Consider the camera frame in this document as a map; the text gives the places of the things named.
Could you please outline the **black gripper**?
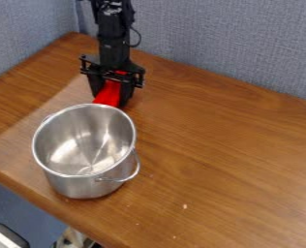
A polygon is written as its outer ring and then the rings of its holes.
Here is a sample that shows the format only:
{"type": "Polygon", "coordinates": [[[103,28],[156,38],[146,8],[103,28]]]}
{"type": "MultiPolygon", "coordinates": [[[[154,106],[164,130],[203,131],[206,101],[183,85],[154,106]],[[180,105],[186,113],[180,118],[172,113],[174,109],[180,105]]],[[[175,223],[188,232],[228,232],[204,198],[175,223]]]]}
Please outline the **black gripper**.
{"type": "Polygon", "coordinates": [[[115,79],[120,83],[119,105],[126,106],[132,98],[136,88],[144,86],[146,69],[131,60],[119,66],[104,66],[100,64],[100,56],[83,54],[79,56],[80,73],[87,76],[92,96],[96,97],[106,85],[106,79],[115,79]]]}

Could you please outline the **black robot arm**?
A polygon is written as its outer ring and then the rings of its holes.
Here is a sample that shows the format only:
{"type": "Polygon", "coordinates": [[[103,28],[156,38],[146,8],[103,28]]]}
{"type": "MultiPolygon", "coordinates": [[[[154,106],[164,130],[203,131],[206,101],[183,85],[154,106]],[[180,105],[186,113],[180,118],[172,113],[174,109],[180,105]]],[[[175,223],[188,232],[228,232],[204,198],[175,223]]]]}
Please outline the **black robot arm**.
{"type": "Polygon", "coordinates": [[[146,69],[131,61],[131,32],[135,11],[131,0],[90,0],[98,24],[99,53],[80,56],[80,73],[87,76],[95,104],[122,108],[135,88],[144,86],[146,69]]]}

